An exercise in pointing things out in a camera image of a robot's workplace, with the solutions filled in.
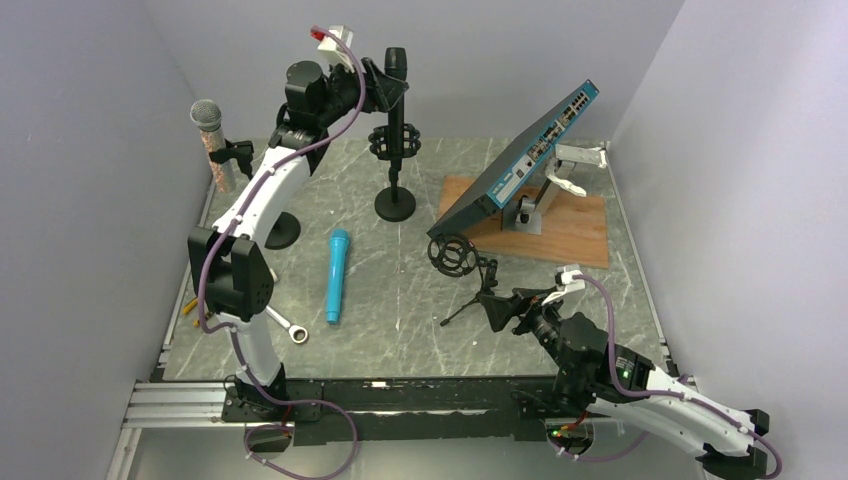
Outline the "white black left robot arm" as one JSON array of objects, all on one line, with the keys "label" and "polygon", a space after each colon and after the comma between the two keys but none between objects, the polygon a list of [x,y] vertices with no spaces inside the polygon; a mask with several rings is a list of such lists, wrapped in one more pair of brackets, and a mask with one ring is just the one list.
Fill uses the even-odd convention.
[{"label": "white black left robot arm", "polygon": [[225,142],[211,152],[214,162],[237,159],[249,182],[211,227],[197,227],[187,246],[197,298],[197,321],[207,334],[230,338],[237,361],[235,384],[248,407],[264,420],[287,406],[287,379],[270,339],[269,302],[274,283],[264,258],[299,236],[299,223],[287,220],[285,206],[312,177],[333,141],[329,130],[361,113],[389,113],[409,85],[404,61],[337,61],[324,69],[301,61],[286,72],[280,106],[267,150],[252,168],[249,142]]}]

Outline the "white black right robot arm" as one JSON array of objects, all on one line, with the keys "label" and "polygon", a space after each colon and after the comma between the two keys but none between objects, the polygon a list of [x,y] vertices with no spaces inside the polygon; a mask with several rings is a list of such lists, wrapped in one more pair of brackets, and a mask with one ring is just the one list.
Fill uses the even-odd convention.
[{"label": "white black right robot arm", "polygon": [[564,318],[550,290],[514,289],[509,297],[479,299],[493,331],[519,321],[515,335],[531,334],[557,366],[551,401],[557,411],[587,411],[622,420],[676,445],[721,479],[764,479],[768,454],[756,445],[770,417],[737,410],[695,391],[651,360],[612,342],[582,313]]}]

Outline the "blue microphone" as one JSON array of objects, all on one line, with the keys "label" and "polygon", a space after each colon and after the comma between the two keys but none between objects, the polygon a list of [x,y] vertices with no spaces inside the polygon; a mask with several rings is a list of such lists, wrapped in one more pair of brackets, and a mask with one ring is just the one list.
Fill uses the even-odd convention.
[{"label": "blue microphone", "polygon": [[335,229],[329,239],[330,257],[325,302],[326,321],[337,325],[340,321],[345,266],[350,237],[346,230]]}]

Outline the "black microphone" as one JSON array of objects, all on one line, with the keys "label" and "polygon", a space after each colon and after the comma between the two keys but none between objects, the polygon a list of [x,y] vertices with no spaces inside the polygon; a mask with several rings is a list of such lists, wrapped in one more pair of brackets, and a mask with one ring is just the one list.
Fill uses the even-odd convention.
[{"label": "black microphone", "polygon": [[[407,79],[407,55],[402,47],[386,49],[384,61],[385,73],[398,80]],[[404,99],[400,96],[388,112],[388,153],[391,160],[402,159],[404,150]]]}]

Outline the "black tripod shock mount stand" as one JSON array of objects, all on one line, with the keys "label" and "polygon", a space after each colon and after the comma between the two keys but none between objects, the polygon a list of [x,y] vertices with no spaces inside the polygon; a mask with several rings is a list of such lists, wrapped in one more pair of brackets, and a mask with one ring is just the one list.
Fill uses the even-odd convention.
[{"label": "black tripod shock mount stand", "polygon": [[443,319],[439,325],[448,325],[453,318],[471,305],[481,304],[484,296],[494,296],[498,286],[499,263],[494,258],[481,256],[475,244],[462,234],[440,234],[432,238],[427,247],[427,256],[436,270],[451,278],[461,278],[476,271],[480,277],[480,288],[472,299],[456,312]]}]

